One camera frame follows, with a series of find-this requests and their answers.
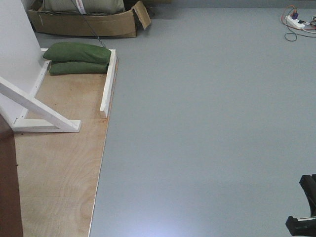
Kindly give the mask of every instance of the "cardboard box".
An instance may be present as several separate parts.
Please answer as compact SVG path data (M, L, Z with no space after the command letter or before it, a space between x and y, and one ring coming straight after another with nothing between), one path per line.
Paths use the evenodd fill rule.
M148 12L141 1L130 10L115 15L49 14L40 12L41 1L35 0L27 10L29 18L37 32L65 36L94 36L89 25L98 36L136 37L137 25L144 29L151 24Z

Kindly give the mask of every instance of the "power strip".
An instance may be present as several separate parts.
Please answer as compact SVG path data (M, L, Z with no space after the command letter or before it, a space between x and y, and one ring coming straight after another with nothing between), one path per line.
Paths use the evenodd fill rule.
M294 20L289 15L285 17L285 23L286 23L286 25L294 27L296 29L303 29L305 27L304 24L298 23L298 19Z

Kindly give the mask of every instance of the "white wooden frame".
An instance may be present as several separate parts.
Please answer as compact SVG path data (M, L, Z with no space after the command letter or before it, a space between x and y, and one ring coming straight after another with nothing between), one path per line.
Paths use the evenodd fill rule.
M107 118L110 113L110 102L111 102L111 95L114 88L114 81L117 75L117 63L118 57L117 52L115 49L110 49L111 57L108 66L107 77L105 79L103 96L101 100L100 106L100 114L102 118Z
M118 58L116 50L111 49L111 52L108 73L100 106L100 114L102 118L107 118L110 113L111 95L117 73ZM6 112L0 107L0 114L2 114L13 131L79 132L81 120L69 120L35 98L40 84L46 74L48 64L49 61L46 60L31 93L26 93L4 78L0 77L0 93L24 107L20 117L18 117L14 123L12 123ZM43 119L25 118L29 110L40 115Z

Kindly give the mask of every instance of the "wood grain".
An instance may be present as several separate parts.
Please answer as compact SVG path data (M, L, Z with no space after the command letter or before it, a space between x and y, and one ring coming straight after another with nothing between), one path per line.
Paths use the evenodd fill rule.
M80 133L15 134L25 237L88 237L108 125L99 113L105 77L46 76L37 94L81 119Z

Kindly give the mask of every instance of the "green sandbag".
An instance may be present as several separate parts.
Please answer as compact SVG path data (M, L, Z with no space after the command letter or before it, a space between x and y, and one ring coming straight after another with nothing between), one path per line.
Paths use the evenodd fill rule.
M53 44L43 55L52 61L81 61L90 63L108 63L111 51L107 48L76 42Z
M105 74L107 71L108 63L87 62L52 62L49 69L51 75Z

